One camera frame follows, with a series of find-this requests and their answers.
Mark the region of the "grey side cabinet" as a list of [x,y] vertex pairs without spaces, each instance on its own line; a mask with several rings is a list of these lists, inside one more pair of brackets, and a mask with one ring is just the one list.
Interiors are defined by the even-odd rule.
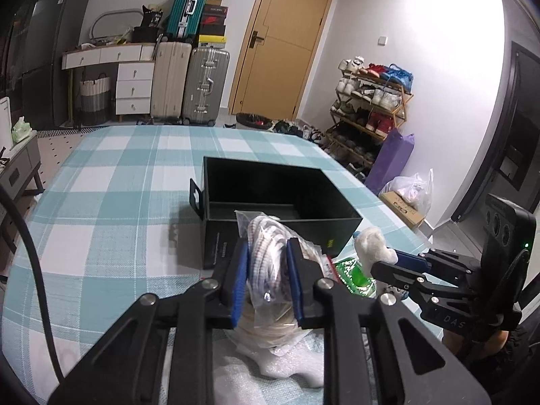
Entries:
[[38,196],[45,189],[39,175],[41,157],[36,131],[2,156],[7,160],[1,165],[1,186],[16,202],[21,196]]

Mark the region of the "beige suitcase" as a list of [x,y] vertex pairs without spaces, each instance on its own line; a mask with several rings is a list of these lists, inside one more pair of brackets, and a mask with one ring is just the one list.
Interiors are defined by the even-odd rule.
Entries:
[[157,46],[150,103],[153,119],[180,118],[191,52],[189,43],[161,42]]

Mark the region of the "white fluffy soft object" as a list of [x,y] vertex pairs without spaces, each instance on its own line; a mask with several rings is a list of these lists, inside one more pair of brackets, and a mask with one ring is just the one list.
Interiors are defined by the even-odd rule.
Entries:
[[368,278],[372,278],[374,263],[384,262],[395,265],[398,262],[396,251],[386,245],[383,232],[378,227],[368,227],[356,234],[354,247],[362,272]]

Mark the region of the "oval mirror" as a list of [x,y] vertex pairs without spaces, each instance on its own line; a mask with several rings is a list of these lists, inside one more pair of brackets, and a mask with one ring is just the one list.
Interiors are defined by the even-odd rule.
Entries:
[[118,43],[131,41],[135,27],[139,27],[143,20],[141,8],[121,9],[105,12],[99,15],[89,29],[90,42]]

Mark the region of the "dark grey refrigerator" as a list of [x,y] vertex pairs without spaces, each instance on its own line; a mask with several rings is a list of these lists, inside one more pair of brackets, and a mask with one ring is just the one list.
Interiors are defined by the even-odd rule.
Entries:
[[38,0],[24,51],[22,115],[33,129],[52,130],[68,120],[68,73],[63,54],[76,49],[89,0]]

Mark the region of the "light green tissue pack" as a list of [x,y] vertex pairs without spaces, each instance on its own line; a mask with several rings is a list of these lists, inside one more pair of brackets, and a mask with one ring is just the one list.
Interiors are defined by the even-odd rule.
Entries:
[[25,120],[24,116],[21,116],[18,118],[18,121],[15,123],[15,125],[12,128],[11,136],[14,144],[20,143],[23,140],[25,140],[27,137],[30,136],[33,129]]

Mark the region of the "black bag on desk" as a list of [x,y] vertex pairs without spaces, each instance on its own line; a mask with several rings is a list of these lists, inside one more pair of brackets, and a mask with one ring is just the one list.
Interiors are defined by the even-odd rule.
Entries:
[[143,17],[138,27],[134,27],[134,43],[155,43],[160,32],[163,9],[159,5],[142,5]]

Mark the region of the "wooden door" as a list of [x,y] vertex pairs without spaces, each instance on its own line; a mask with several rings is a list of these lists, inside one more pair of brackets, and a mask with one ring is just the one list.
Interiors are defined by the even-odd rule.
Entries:
[[229,111],[293,120],[332,0],[255,0]]

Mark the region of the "white foam sheet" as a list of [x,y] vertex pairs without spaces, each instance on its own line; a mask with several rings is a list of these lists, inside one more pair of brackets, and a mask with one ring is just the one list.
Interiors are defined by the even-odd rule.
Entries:
[[213,334],[213,381],[216,388],[248,390],[256,378],[286,380],[298,377],[310,388],[323,386],[323,338],[318,331],[304,332],[292,346],[278,351],[247,347],[231,331]]

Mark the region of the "white plastic bag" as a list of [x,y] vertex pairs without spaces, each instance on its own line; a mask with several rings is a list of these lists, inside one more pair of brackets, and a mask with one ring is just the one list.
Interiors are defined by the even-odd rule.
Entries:
[[413,174],[411,177],[395,177],[383,187],[379,196],[384,193],[395,192],[410,207],[426,216],[431,209],[433,188],[434,171],[431,168],[425,178],[422,178],[418,173]]

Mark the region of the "green and white packet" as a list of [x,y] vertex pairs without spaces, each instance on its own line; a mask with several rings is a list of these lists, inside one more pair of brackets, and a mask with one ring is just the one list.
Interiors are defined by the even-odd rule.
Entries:
[[352,294],[367,298],[376,296],[376,282],[373,278],[365,276],[360,261],[356,257],[336,262],[334,267],[338,277]]

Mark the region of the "teal suitcase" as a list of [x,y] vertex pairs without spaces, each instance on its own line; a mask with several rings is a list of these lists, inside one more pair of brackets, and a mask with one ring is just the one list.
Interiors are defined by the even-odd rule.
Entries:
[[174,0],[165,33],[168,40],[193,40],[206,0]]

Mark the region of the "purple bag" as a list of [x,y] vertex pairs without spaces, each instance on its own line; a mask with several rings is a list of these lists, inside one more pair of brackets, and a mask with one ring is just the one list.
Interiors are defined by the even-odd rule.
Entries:
[[378,195],[389,181],[402,173],[413,150],[414,134],[402,135],[393,129],[384,140],[364,186]]

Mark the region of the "black storage box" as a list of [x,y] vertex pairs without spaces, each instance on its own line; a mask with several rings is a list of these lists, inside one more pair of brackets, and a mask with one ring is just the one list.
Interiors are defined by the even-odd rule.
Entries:
[[203,187],[189,181],[189,204],[201,221],[202,267],[212,269],[234,252],[236,213],[264,213],[337,257],[362,216],[322,170],[208,157]]

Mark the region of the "cardboard box on floor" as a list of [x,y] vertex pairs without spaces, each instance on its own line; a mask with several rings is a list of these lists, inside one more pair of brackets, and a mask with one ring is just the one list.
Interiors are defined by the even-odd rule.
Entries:
[[398,195],[394,191],[388,191],[381,193],[379,199],[396,214],[398,218],[405,223],[408,228],[412,230],[418,228],[425,220],[425,216],[422,215],[418,210],[413,208],[402,196]]

